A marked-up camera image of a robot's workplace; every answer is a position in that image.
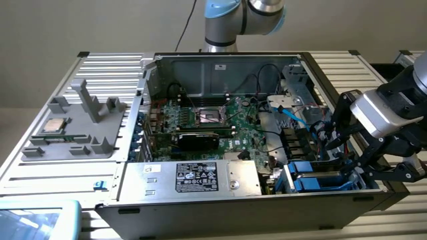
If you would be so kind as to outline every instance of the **motherboard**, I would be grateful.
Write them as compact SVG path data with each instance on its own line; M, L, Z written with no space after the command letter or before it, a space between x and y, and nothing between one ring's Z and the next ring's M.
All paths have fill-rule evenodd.
M196 98L153 101L149 114L152 161L246 159L253 160L257 170L262 171L269 156L260 130L257 100L236 96L205 101L205 98L202 102Z

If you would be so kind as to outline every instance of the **sticker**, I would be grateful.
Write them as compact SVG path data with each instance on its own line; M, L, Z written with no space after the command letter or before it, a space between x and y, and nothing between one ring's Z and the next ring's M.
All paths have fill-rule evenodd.
M154 165L144 165L144 173L160 173L161 170L161 165L154 164Z
M178 193L218 191L216 162L176 164L176 185Z
M225 64L214 64L214 70L225 70L226 65Z

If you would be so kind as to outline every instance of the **side panel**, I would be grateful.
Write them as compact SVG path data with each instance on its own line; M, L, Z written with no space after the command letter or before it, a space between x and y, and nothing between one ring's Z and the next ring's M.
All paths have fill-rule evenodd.
M110 205L96 212L125 240L192 238L340 229L388 197L389 193L357 193L190 204Z

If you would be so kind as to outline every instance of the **open computer chassis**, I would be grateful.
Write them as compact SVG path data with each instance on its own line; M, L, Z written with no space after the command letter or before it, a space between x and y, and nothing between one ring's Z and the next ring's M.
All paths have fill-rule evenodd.
M325 150L339 94L309 53L156 53L141 83L118 199L96 206L124 239L339 229L408 195L340 172L365 142Z

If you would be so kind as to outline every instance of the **gray component holder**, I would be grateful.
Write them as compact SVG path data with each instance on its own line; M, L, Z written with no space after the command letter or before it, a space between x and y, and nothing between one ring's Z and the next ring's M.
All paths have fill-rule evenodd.
M72 146L69 148L69 153L76 156L76 155L88 155L90 153L89 149L86 146Z
M84 93L88 92L85 89L85 80L78 82L78 86L81 86L81 95L85 95ZM22 150L24 155L21 156L21 160L24 162L72 159L105 159L112 156L126 104L120 103L117 97L108 98L106 103L98 103L97 99L94 97L90 98L90 96L88 96L88 99L89 104L84 105L68 104L65 98L62 97L54 96L52 98L50 103L54 102L54 104L53 107L49 105L49 108L50 110L54 110L52 110L48 114L42 126L46 124L49 119L69 118L70 120L65 124L62 131L65 134L57 135L84 136L76 137L73 139L74 142L54 142L49 144L46 144L46 141L41 139L30 138L30 145ZM52 136L52 134L45 134L41 131L42 127L40 127L36 136ZM42 147L42 151L33 151L32 149L37 149L38 146ZM81 147L78 148L81 151L72 150L72 147Z
M24 150L21 151L21 153L26 157L41 157L44 151L41 150L40 147L25 147Z
M54 96L50 102L46 104L48 108L50 109L52 113L54 114L64 114L64 107L69 107L69 103L62 96Z
M101 143L97 141L96 137L92 138L90 148L96 154L108 154L113 150L113 146L108 143L106 138L101 140Z
M101 120L101 117L98 115L98 100L96 97L92 99L86 90L86 84L86 80L78 78L70 82L70 88L78 94L81 100L81 107L86 112L88 116L90 117L92 122L98 123Z

